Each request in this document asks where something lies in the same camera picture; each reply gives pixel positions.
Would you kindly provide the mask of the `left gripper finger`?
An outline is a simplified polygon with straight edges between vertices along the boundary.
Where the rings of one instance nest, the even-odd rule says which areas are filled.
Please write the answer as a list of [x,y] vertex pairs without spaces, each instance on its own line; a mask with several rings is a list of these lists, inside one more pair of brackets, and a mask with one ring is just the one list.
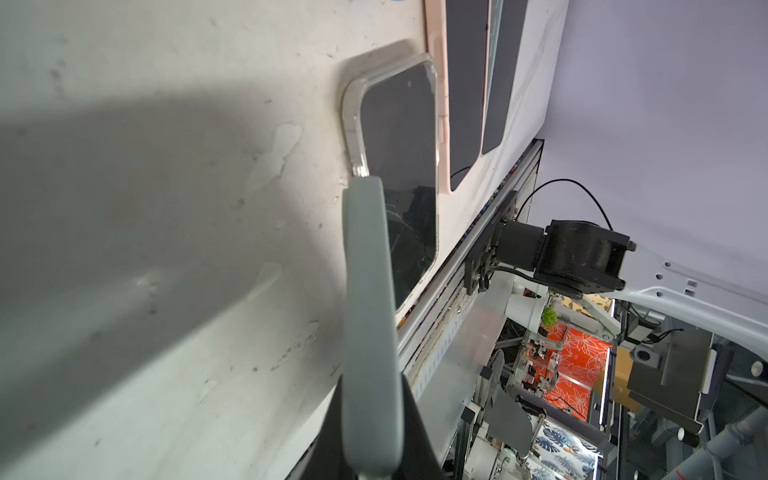
[[395,297],[382,183],[350,181],[342,199],[347,270],[344,372],[294,479],[440,479],[398,364]]

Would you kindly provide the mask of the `clear case phone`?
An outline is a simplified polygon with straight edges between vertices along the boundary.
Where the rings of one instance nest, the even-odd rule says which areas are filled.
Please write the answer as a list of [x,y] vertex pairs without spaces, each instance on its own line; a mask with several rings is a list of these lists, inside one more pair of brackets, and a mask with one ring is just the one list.
[[438,250],[433,59],[421,54],[353,79],[341,101],[352,174],[381,180],[394,296],[402,307]]

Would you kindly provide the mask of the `pink case phone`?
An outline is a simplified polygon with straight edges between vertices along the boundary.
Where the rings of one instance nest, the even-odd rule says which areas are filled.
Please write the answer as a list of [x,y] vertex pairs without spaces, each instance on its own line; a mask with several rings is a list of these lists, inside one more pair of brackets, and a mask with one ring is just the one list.
[[490,3],[424,3],[426,46],[436,70],[438,185],[453,193],[480,156],[484,127]]

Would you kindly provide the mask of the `light blue case phone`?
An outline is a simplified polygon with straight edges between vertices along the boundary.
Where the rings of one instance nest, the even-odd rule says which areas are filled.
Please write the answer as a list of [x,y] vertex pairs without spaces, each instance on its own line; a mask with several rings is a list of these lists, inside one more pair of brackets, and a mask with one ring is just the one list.
[[491,2],[483,155],[504,137],[527,8],[527,0]]

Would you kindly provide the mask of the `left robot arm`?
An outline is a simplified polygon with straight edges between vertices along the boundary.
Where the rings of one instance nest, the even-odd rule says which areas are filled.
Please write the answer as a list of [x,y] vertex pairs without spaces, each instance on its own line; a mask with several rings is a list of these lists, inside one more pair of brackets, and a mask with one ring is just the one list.
[[[439,477],[398,366],[394,290],[382,183],[353,179],[342,201],[347,266],[345,372],[301,474],[304,479]],[[636,248],[613,297],[696,325],[767,356],[767,299]]]

